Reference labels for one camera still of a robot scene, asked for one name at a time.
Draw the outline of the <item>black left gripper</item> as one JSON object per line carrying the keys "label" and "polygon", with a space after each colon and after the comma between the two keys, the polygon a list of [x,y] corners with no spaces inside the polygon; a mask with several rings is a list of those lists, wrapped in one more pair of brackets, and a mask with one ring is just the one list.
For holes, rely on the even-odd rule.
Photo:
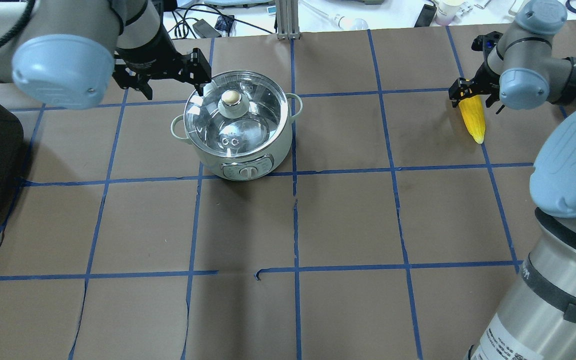
{"label": "black left gripper", "polygon": [[124,66],[117,65],[112,78],[118,85],[134,85],[149,101],[153,100],[153,89],[149,80],[129,80],[127,69],[140,76],[155,80],[174,79],[191,84],[196,93],[203,97],[204,87],[211,83],[210,62],[199,48],[193,48],[188,54],[176,50],[169,33],[158,30],[146,43],[129,48],[119,45],[115,48]]}

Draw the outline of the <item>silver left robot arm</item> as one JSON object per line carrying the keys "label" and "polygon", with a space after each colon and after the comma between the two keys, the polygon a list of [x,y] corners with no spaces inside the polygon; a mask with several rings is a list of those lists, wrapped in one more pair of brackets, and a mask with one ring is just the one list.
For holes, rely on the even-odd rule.
{"label": "silver left robot arm", "polygon": [[211,67],[198,48],[176,50],[151,0],[0,2],[0,84],[65,109],[101,103],[110,80],[151,100],[150,80],[191,84]]}

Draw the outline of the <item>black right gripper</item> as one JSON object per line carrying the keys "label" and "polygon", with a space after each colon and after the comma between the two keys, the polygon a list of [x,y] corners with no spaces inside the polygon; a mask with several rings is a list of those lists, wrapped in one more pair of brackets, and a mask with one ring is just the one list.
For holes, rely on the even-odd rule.
{"label": "black right gripper", "polygon": [[[462,101],[473,98],[475,95],[489,95],[486,99],[487,109],[491,109],[494,104],[501,101],[499,93],[500,75],[491,69],[488,59],[489,55],[494,52],[502,36],[502,32],[494,30],[488,34],[477,35],[473,39],[471,42],[471,50],[482,52],[483,62],[472,79],[456,79],[455,82],[450,85],[448,98],[453,109],[456,109]],[[499,115],[505,107],[501,102],[501,105],[499,105],[494,114]]]}

